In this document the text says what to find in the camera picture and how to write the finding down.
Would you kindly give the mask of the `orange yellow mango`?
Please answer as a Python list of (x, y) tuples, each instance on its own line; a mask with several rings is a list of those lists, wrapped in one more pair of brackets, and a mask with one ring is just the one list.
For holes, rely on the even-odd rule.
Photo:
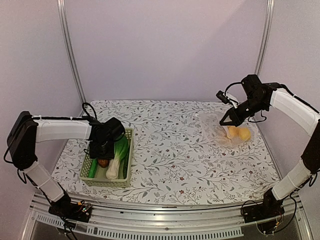
[(239, 128), (236, 126), (228, 126), (227, 127), (228, 130), (228, 138), (233, 139), (235, 137), (239, 136)]

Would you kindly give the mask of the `clear zip top bag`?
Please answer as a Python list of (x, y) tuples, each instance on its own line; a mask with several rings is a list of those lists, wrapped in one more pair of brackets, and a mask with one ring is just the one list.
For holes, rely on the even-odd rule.
[(251, 138), (247, 141), (242, 141), (238, 136), (232, 139), (228, 138), (228, 126), (221, 126), (219, 120), (223, 117), (220, 111), (213, 113), (203, 112), (198, 115), (202, 134), (204, 138), (211, 144), (223, 147), (236, 147), (252, 139), (252, 131), (241, 124), (237, 128), (248, 128), (251, 132)]

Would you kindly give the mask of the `yellow lemon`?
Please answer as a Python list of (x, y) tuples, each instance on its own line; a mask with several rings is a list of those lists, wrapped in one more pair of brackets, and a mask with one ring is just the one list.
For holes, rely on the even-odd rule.
[(238, 127), (237, 128), (238, 137), (243, 141), (246, 142), (251, 139), (251, 131), (247, 127)]

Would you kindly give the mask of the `brown potato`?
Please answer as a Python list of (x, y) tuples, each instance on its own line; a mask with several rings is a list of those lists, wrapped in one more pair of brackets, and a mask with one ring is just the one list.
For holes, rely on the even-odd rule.
[(97, 163), (101, 168), (107, 168), (109, 166), (110, 161), (108, 159), (97, 159)]

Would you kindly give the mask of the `green bok choy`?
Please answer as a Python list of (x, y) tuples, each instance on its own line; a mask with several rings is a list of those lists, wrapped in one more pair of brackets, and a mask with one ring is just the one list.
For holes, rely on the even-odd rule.
[(125, 160), (129, 151), (129, 142), (126, 135), (123, 135), (114, 143), (114, 158), (109, 161), (105, 176), (108, 180), (117, 179), (121, 163)]

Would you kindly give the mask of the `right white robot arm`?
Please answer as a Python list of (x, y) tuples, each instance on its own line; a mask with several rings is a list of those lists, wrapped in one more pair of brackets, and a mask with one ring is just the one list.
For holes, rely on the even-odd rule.
[(239, 127), (266, 113), (255, 123), (264, 134), (281, 180), (263, 194), (260, 216), (269, 218), (280, 201), (295, 191), (301, 191), (303, 201), (310, 205), (304, 187), (320, 169), (320, 143), (315, 142), (313, 149), (308, 147), (320, 137), (315, 132), (320, 128), (319, 110), (284, 84), (262, 83), (254, 75), (231, 83), (217, 98), (229, 107), (219, 121), (221, 126)]

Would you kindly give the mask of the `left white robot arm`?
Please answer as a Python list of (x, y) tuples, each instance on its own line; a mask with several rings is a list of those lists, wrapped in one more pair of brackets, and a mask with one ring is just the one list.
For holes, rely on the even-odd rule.
[(123, 124), (115, 117), (100, 122), (91, 116), (41, 116), (22, 111), (7, 137), (4, 154), (10, 156), (10, 164), (55, 202), (55, 209), (63, 217), (70, 217), (74, 205), (63, 198), (63, 188), (51, 176), (63, 144), (68, 140), (88, 141), (91, 156), (102, 158), (109, 145), (124, 134)]

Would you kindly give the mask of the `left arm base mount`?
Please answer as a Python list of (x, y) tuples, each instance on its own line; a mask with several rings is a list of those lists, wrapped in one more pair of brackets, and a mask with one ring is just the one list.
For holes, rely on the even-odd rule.
[(92, 205), (84, 200), (72, 202), (68, 195), (64, 195), (58, 201), (50, 203), (48, 212), (67, 220), (88, 223), (92, 214)]

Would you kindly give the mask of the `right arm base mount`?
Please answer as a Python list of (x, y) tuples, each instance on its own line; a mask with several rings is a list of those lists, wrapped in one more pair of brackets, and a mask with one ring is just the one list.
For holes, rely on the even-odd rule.
[(271, 197), (263, 199), (262, 203), (248, 200), (240, 209), (245, 223), (256, 222), (256, 227), (263, 235), (272, 235), (283, 221), (285, 210), (283, 200), (274, 200)]

